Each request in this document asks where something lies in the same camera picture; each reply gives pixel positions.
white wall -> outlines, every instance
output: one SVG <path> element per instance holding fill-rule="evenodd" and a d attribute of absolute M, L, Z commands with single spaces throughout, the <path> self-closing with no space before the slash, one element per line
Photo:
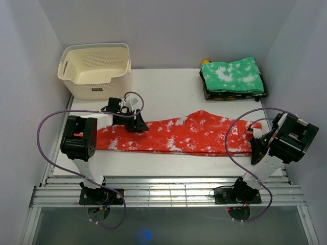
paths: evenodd
<path fill-rule="evenodd" d="M 287 173 L 301 184 L 320 244 L 327 244 L 327 3 L 298 0 L 263 62 L 266 106 L 288 109 L 319 127 L 307 154 Z"/>
<path fill-rule="evenodd" d="M 126 42 L 133 68 L 260 65 L 296 0 L 39 0 L 64 47 Z"/>
<path fill-rule="evenodd" d="M 46 166 L 36 129 L 65 108 L 68 92 L 56 76 L 63 48 L 39 2 L 0 0 L 0 23 L 0 244 L 19 244 Z M 60 122 L 52 120 L 42 133 L 47 153 Z"/>

white laundry basket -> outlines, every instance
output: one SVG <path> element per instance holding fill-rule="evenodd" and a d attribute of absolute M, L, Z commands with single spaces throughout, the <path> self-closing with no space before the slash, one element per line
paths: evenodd
<path fill-rule="evenodd" d="M 79 100 L 123 97 L 132 86 L 128 45 L 74 45 L 61 56 L 58 77 Z"/>

green cloth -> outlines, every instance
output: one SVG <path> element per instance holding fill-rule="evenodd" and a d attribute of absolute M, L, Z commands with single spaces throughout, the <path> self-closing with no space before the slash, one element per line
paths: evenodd
<path fill-rule="evenodd" d="M 264 92 L 254 57 L 232 63 L 212 62 L 202 64 L 201 71 L 210 92 L 235 92 L 260 94 Z"/>

white table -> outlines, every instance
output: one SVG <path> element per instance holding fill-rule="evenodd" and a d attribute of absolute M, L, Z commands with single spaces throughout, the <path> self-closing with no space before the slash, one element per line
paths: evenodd
<path fill-rule="evenodd" d="M 145 100 L 142 112 L 144 121 L 163 120 L 189 115 L 198 110 L 237 118 L 241 114 L 262 107 L 254 100 L 233 102 L 208 102 L 204 100 L 198 69 L 138 69 L 132 70 L 132 91 L 138 92 Z M 75 100 L 72 109 L 100 110 L 105 101 Z M 265 117 L 257 111 L 244 117 L 256 120 Z M 265 121 L 263 130 L 268 131 Z M 93 156 L 104 176 L 111 177 L 230 177 L 240 176 L 242 169 L 228 157 L 202 157 L 169 154 L 149 154 L 99 151 Z M 237 161 L 251 169 L 250 157 L 236 157 Z M 59 152 L 57 164 L 78 171 L 77 167 Z M 55 168 L 54 176 L 70 176 L 70 173 Z M 278 169 L 273 176 L 283 176 Z"/>

red cloth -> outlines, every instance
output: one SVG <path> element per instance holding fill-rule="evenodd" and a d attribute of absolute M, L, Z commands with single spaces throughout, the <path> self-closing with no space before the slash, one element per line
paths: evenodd
<path fill-rule="evenodd" d="M 197 156 L 227 156 L 224 147 L 226 131 L 233 120 L 197 111 L 189 116 L 147 122 L 150 131 L 127 132 L 124 126 L 101 129 L 97 134 L 97 149 L 128 152 L 169 153 Z M 251 155 L 247 133 L 249 121 L 240 120 L 228 137 L 232 155 Z"/>

